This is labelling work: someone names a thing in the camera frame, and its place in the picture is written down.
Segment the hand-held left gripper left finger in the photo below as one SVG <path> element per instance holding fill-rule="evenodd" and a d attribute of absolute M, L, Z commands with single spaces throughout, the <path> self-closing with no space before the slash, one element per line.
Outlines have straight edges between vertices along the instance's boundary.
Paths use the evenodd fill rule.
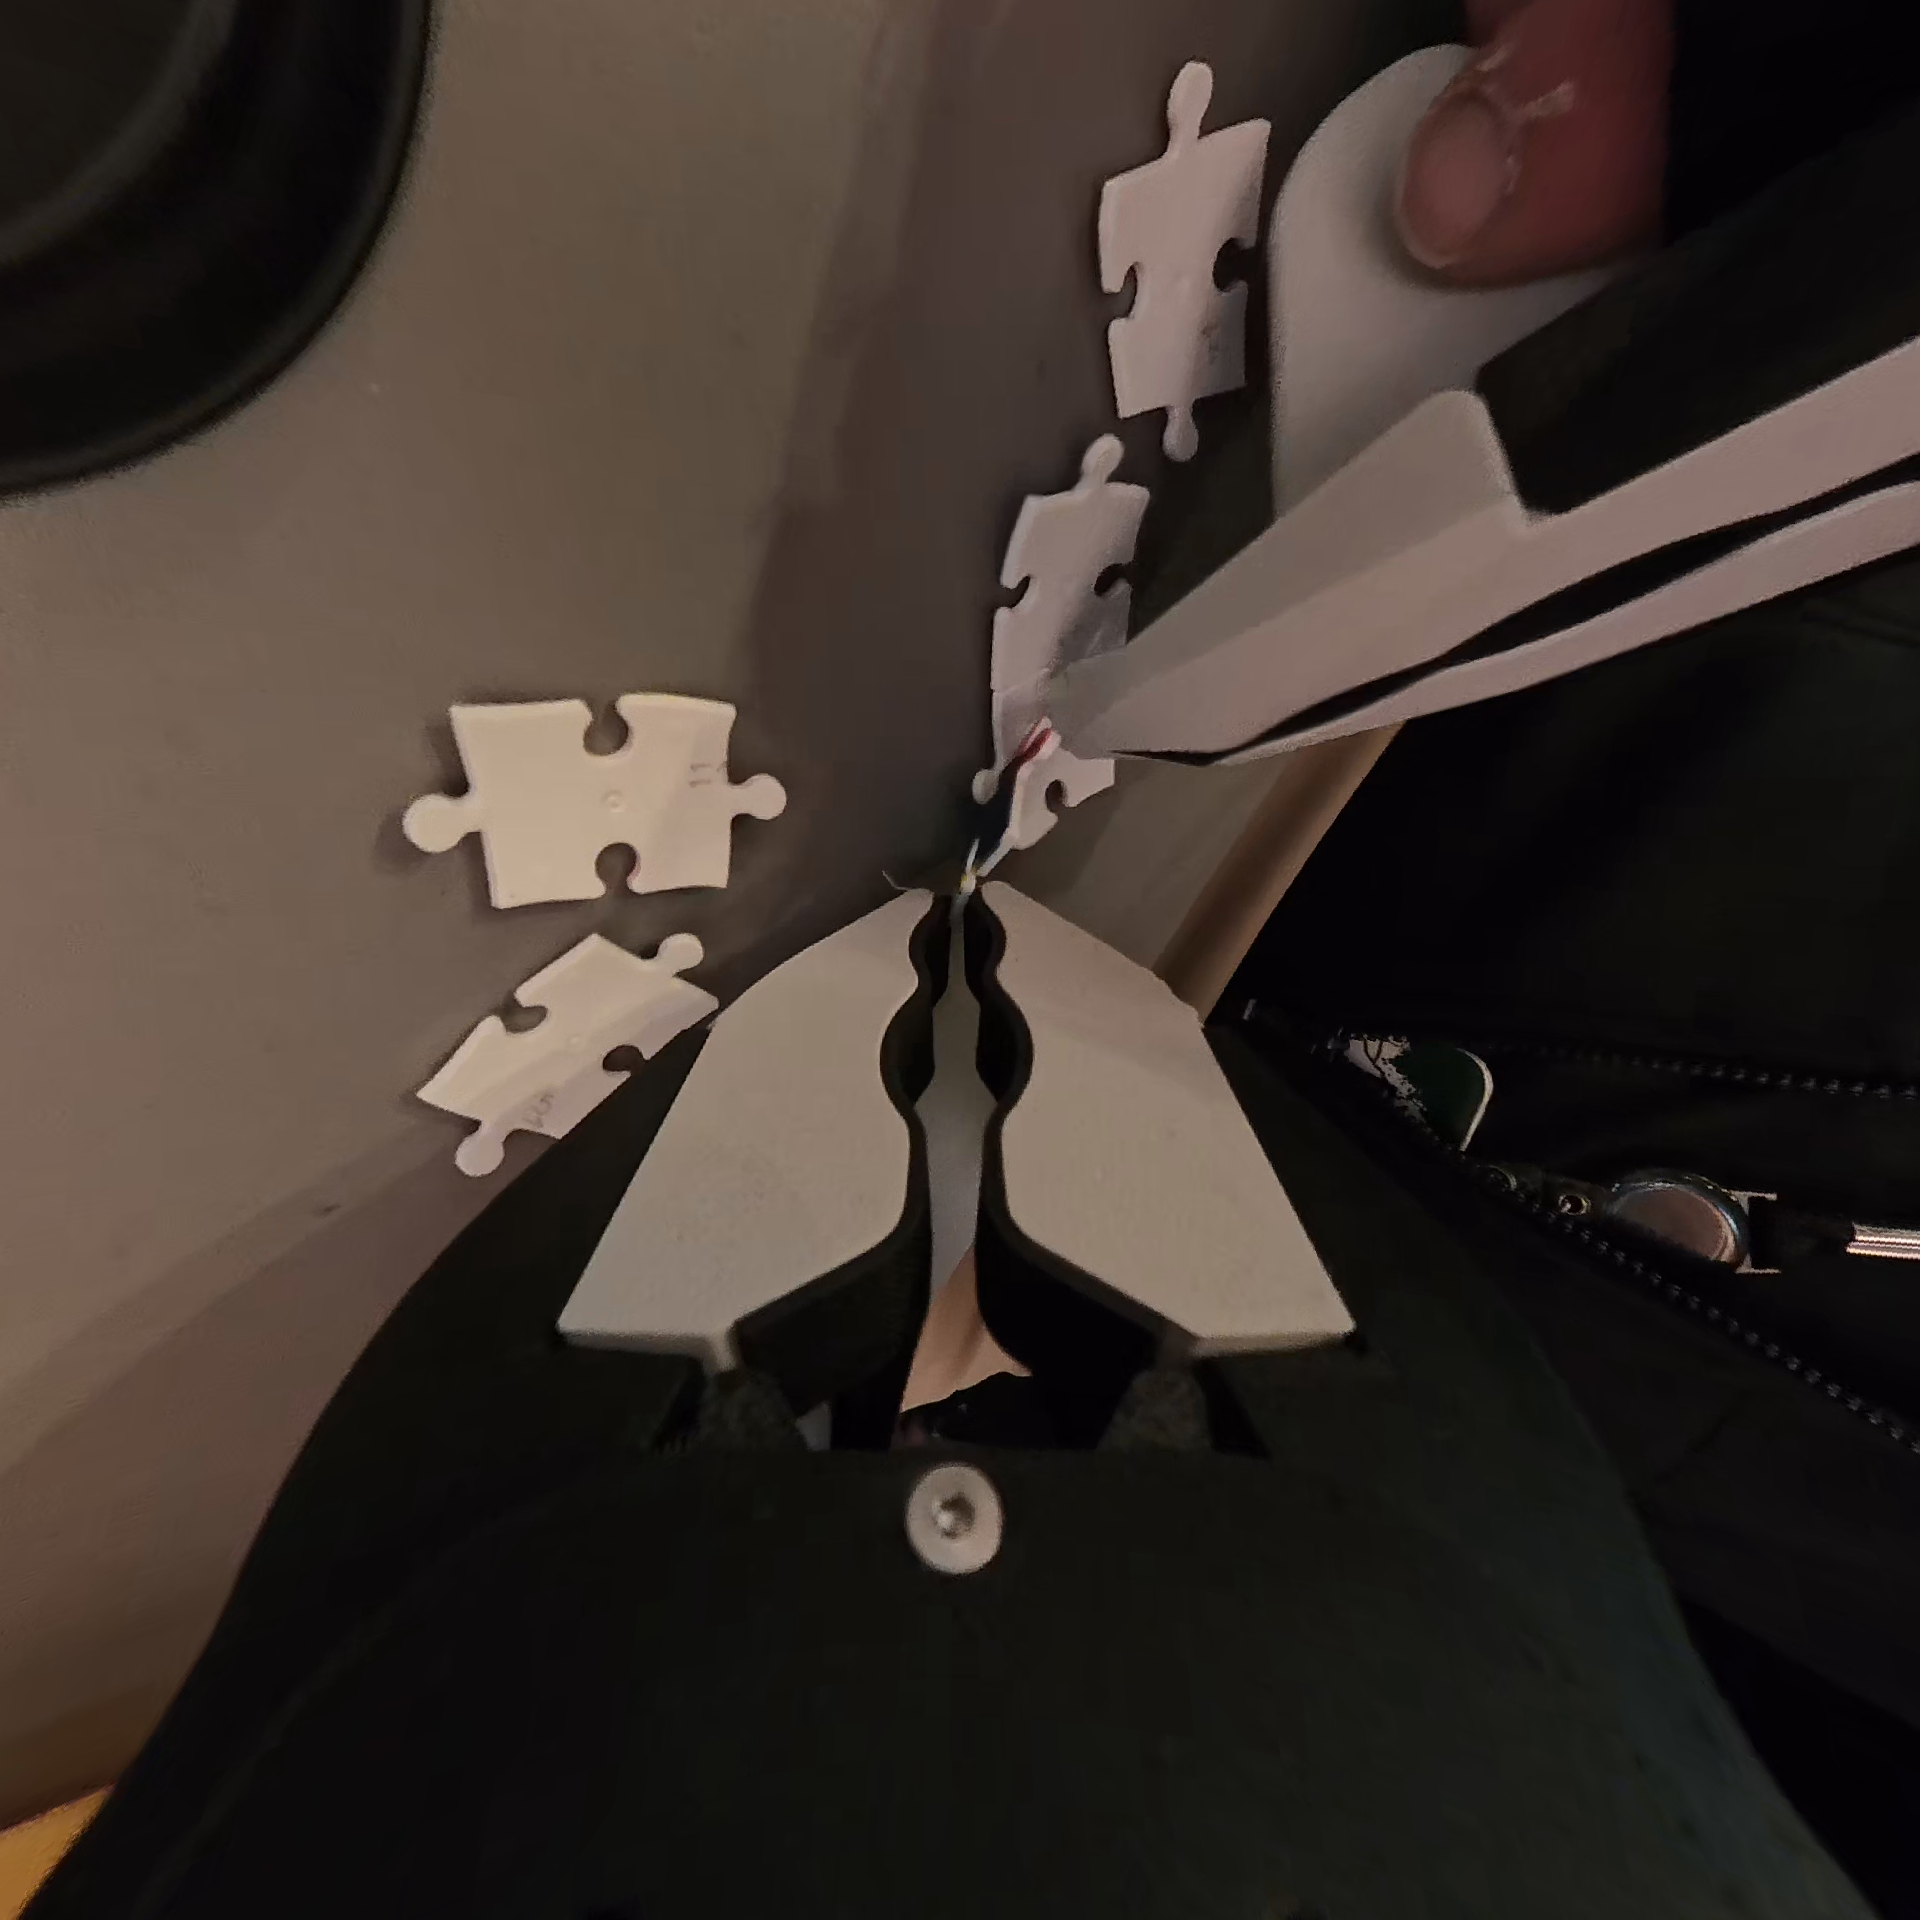
<path fill-rule="evenodd" d="M 750 1342 L 780 1308 L 927 1225 L 950 914 L 906 888 L 719 1015 L 561 1308 L 570 1342 L 776 1369 Z"/>

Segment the white puzzle piece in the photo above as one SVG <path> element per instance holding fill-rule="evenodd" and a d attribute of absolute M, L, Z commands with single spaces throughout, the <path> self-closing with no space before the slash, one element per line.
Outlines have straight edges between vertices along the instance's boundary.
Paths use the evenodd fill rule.
<path fill-rule="evenodd" d="M 1073 489 L 1021 502 L 1004 552 L 994 612 L 989 701 L 994 761 L 976 775 L 979 825 L 964 864 L 976 892 L 1011 852 L 1037 846 L 1059 825 L 1059 806 L 1079 806 L 1117 784 L 1116 756 L 1067 748 L 1053 724 L 1053 679 L 1073 662 L 1117 651 L 1130 638 L 1136 561 L 1150 491 L 1117 481 L 1123 444 L 1090 444 Z"/>
<path fill-rule="evenodd" d="M 994 1095 L 979 1068 L 980 1002 L 966 968 L 966 919 L 957 869 L 936 866 L 914 876 L 947 908 L 947 988 L 936 1005 L 936 1068 L 917 1099 L 927 1135 L 927 1179 L 933 1218 L 933 1294 L 937 1302 L 976 1246 L 980 1165 Z"/>
<path fill-rule="evenodd" d="M 451 705 L 466 792 L 419 798 L 400 832 L 421 852 L 479 835 L 494 908 L 600 898 L 613 846 L 636 852 L 636 895 L 723 888 L 736 816 L 780 816 L 784 784 L 731 779 L 731 704 L 623 695 L 614 708 L 626 739 L 593 755 L 583 701 Z"/>
<path fill-rule="evenodd" d="M 1223 248 L 1261 235 L 1266 121 L 1204 131 L 1214 72 L 1190 61 L 1167 94 L 1167 151 L 1111 178 L 1097 206 L 1106 294 L 1136 291 L 1110 322 L 1117 414 L 1164 414 L 1164 452 L 1197 454 L 1197 402 L 1246 379 L 1244 284 L 1217 284 Z"/>
<path fill-rule="evenodd" d="M 470 1121 L 454 1165 L 483 1179 L 504 1164 L 509 1135 L 563 1141 L 623 1086 L 630 1072 L 610 1068 L 610 1058 L 650 1061 L 709 1019 L 719 998 L 686 976 L 704 955 L 693 934 L 669 934 L 653 955 L 590 934 L 514 992 L 524 1012 L 537 1012 L 536 1025 L 514 1028 L 500 1015 L 476 1022 L 419 1092 Z"/>

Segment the black zip jacket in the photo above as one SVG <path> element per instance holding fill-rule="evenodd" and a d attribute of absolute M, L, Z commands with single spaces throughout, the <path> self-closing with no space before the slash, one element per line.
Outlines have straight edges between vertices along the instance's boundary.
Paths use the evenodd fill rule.
<path fill-rule="evenodd" d="M 1614 1462 L 1761 1759 L 1917 1914 L 1917 558 L 1410 724 L 1226 1019 L 1470 1246 Z M 1459 1044 L 1466 1151 L 1344 1058 Z M 1603 1218 L 1751 1206 L 1751 1271 Z"/>

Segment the person's right hand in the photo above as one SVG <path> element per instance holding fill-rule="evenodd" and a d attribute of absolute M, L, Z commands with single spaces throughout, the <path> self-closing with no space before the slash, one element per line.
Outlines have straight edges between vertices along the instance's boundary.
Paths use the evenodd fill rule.
<path fill-rule="evenodd" d="M 1673 2 L 1466 2 L 1473 56 L 1406 139 L 1397 235 L 1430 274 L 1577 274 L 1660 236 Z"/>

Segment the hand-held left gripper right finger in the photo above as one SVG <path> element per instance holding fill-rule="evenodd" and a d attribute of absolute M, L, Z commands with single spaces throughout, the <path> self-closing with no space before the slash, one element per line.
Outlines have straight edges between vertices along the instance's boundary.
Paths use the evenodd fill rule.
<path fill-rule="evenodd" d="M 1200 1015 L 1019 888 L 966 916 L 994 1092 L 976 1271 L 1027 1369 L 1141 1369 L 1344 1342 L 1356 1316 Z"/>

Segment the black dome stand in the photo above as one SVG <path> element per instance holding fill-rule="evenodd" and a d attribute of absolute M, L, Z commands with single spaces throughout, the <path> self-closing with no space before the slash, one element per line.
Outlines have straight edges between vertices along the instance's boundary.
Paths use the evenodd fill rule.
<path fill-rule="evenodd" d="M 151 459 L 323 331 L 391 219 L 431 2 L 4 6 L 4 496 Z"/>

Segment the wooden table leg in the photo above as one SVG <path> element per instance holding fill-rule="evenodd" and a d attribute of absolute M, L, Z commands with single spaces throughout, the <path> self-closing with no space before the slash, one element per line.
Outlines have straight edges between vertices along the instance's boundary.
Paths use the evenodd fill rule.
<path fill-rule="evenodd" d="M 1400 725 L 1347 734 L 1279 761 L 1274 784 L 1204 884 L 1159 961 L 1177 1001 L 1210 1016 L 1296 876 Z"/>

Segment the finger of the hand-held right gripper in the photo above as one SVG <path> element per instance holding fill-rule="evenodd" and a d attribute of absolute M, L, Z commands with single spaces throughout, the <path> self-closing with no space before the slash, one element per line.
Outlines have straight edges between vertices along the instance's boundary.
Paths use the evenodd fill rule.
<path fill-rule="evenodd" d="M 1917 454 L 1917 344 L 1567 511 L 1531 509 L 1489 401 L 1427 396 L 1261 541 L 1056 679 L 1076 755 L 1263 755 L 1263 736 L 1620 564 Z"/>
<path fill-rule="evenodd" d="M 1263 755 L 1126 755 L 1241 762 L 1497 701 L 1763 606 L 1917 544 L 1916 482 L 1853 482 L 1803 509 L 1694 538 L 1563 589 L 1427 668 L 1360 686 L 1266 734 Z"/>

